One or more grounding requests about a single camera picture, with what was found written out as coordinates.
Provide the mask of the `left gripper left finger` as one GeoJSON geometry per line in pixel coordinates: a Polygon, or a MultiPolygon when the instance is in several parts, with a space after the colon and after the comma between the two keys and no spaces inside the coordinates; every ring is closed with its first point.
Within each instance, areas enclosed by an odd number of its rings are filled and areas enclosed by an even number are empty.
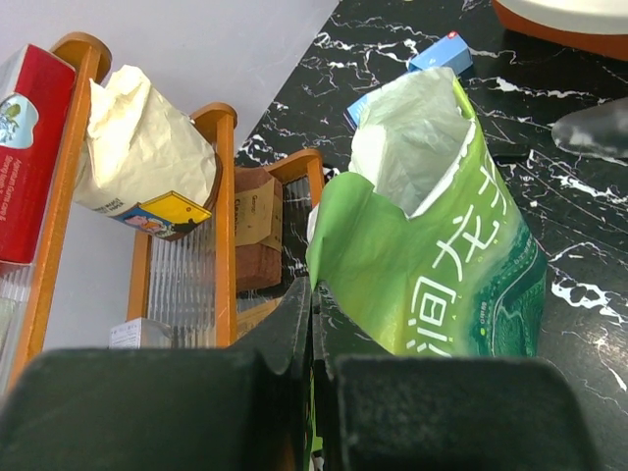
{"type": "Polygon", "coordinates": [[[305,470],[311,286],[226,348],[53,350],[1,408],[5,470],[305,470]]]}

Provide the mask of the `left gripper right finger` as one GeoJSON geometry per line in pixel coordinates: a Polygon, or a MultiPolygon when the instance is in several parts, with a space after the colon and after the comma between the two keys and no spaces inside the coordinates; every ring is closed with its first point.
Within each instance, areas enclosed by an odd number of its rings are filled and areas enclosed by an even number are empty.
{"type": "Polygon", "coordinates": [[[316,429],[328,470],[598,470],[579,403],[538,360],[394,356],[313,293],[316,429]]]}

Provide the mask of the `green litter bag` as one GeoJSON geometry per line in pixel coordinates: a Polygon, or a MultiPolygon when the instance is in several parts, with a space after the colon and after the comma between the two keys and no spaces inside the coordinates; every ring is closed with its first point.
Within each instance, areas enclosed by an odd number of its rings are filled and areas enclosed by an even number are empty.
{"type": "Polygon", "coordinates": [[[547,260],[450,68],[405,74],[368,98],[308,244],[312,284],[392,354],[537,352],[547,260]]]}

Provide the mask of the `clear plastic scoop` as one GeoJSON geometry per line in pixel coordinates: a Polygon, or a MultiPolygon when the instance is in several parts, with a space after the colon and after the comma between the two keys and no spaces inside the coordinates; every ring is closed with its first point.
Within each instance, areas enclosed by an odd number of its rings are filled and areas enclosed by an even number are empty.
{"type": "Polygon", "coordinates": [[[557,148],[593,158],[627,158],[627,98],[616,99],[559,119],[551,129],[557,148]]]}

